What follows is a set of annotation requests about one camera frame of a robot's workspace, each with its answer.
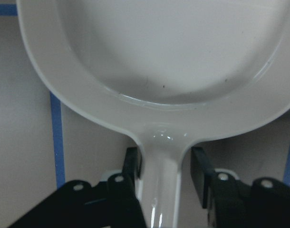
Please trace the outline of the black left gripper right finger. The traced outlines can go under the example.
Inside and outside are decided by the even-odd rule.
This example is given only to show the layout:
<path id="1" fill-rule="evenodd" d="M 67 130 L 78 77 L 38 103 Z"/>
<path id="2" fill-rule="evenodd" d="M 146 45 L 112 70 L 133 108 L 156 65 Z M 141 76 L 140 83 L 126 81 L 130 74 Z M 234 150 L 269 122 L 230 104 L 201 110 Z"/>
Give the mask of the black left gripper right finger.
<path id="1" fill-rule="evenodd" d="M 214 168 L 201 147 L 191 148 L 190 173 L 210 228 L 290 228 L 290 187 L 269 177 L 251 185 Z"/>

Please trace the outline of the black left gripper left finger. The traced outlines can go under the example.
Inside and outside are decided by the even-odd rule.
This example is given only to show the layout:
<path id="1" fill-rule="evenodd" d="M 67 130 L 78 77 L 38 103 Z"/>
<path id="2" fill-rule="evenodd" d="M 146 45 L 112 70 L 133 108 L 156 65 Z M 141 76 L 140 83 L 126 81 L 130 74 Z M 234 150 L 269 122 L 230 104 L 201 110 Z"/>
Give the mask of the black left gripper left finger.
<path id="1" fill-rule="evenodd" d="M 65 183 L 10 225 L 12 228 L 145 228 L 135 193 L 138 150 L 126 150 L 120 172 L 91 186 L 83 180 Z"/>

